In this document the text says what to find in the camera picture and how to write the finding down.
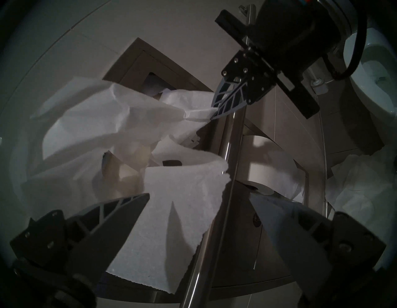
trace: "toilet paper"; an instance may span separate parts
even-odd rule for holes
[[[262,136],[243,136],[237,181],[253,186],[265,195],[272,194],[274,190],[294,199],[303,195],[305,177],[300,171],[293,158],[272,140]]]

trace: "toilet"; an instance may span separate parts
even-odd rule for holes
[[[343,59],[349,65],[357,33],[345,42]],[[354,91],[371,118],[384,144],[397,145],[397,57],[386,37],[367,29],[361,61],[350,76]]]

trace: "screw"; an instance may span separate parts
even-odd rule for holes
[[[343,252],[350,253],[353,250],[353,247],[350,246],[347,243],[339,243],[339,249],[342,250]]]

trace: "crumpled toilet paper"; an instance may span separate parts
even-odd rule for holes
[[[230,181],[221,157],[179,145],[209,122],[213,95],[176,90],[157,101],[74,78],[21,128],[10,162],[14,193],[33,219],[150,193],[108,272],[174,293]],[[167,160],[182,165],[164,167]]]
[[[397,150],[384,146],[373,155],[349,155],[331,168],[326,200],[336,211],[356,219],[387,247],[377,263],[388,266],[397,252],[397,177],[393,167]]]

